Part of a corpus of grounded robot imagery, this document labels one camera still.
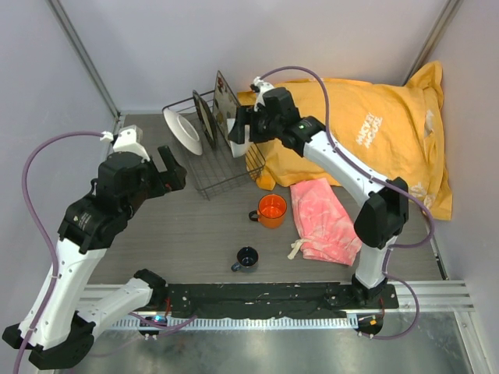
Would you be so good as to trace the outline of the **brown checkered rim plate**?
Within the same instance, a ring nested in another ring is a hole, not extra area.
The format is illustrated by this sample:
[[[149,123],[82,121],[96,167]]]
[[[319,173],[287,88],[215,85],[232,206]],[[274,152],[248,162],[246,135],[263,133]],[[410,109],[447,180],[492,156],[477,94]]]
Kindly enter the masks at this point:
[[[193,90],[193,101],[198,119],[203,126],[203,133],[206,136],[210,147],[215,150],[218,145],[218,140],[214,116],[212,115],[207,102],[195,90]]]

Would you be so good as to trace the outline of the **orange glass mug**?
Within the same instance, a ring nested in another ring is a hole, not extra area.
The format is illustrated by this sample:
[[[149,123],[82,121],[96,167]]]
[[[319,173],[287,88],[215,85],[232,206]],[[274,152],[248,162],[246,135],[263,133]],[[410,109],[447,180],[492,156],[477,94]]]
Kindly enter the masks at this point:
[[[285,199],[277,194],[267,194],[263,196],[257,209],[249,212],[248,217],[253,222],[259,222],[264,227],[275,229],[280,227],[287,212]]]

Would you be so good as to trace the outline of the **square floral plate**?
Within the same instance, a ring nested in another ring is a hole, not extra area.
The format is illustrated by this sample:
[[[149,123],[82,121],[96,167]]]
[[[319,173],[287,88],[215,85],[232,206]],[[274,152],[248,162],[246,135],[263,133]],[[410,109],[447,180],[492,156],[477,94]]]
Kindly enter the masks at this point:
[[[229,134],[227,121],[236,117],[239,105],[237,96],[232,92],[221,71],[218,70],[214,88],[213,116],[226,142],[228,142]]]

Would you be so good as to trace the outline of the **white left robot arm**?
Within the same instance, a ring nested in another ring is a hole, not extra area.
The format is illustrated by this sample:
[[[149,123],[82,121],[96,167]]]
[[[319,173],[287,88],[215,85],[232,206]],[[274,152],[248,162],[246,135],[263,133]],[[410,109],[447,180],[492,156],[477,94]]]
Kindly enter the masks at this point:
[[[57,263],[25,319],[6,327],[2,335],[12,348],[29,350],[29,361],[37,369],[74,367],[115,321],[137,309],[156,311],[165,304],[165,280],[142,269],[99,302],[78,306],[95,267],[143,202],[184,189],[186,169],[168,146],[157,150],[165,171],[136,153],[116,151],[99,165],[90,191],[68,206],[58,229]]]

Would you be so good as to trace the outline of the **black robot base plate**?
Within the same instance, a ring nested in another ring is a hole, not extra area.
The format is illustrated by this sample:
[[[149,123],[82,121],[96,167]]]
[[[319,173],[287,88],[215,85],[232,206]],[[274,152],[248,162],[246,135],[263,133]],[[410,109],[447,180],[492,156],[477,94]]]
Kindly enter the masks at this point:
[[[399,307],[392,284],[366,296],[340,282],[170,284],[164,304],[175,318],[199,319],[319,319]]]

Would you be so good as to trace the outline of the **green rimmed white plate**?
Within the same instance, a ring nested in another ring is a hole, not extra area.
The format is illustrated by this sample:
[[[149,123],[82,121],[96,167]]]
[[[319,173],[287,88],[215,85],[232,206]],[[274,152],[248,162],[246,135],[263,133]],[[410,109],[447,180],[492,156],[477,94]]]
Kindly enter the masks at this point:
[[[201,156],[203,148],[200,136],[193,125],[185,117],[170,109],[165,108],[162,113],[172,135],[180,144],[190,153]]]

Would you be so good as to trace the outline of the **white bowl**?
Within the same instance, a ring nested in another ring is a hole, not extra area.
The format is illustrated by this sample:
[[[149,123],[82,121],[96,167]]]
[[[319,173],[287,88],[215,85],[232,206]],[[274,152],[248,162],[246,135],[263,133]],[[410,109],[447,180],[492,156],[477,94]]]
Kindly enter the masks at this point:
[[[233,130],[235,128],[235,118],[230,118],[227,120],[227,128],[228,130]],[[228,141],[228,144],[231,149],[231,153],[233,158],[242,157],[246,154],[246,151],[250,148],[250,126],[244,126],[244,142],[242,144],[235,143],[231,140]]]

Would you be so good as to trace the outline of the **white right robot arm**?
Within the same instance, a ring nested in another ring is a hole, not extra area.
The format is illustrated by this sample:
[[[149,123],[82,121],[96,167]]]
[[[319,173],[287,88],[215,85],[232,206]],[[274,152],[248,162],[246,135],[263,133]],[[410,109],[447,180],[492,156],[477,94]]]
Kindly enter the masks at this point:
[[[299,113],[284,87],[259,82],[252,83],[251,90],[256,102],[237,109],[229,140],[248,145],[279,139],[284,147],[324,169],[346,189],[360,208],[354,230],[362,242],[351,294],[358,306],[372,306],[388,282],[383,268],[388,248],[395,244],[409,218],[405,181],[382,178],[378,182],[379,174],[348,153],[325,124]]]

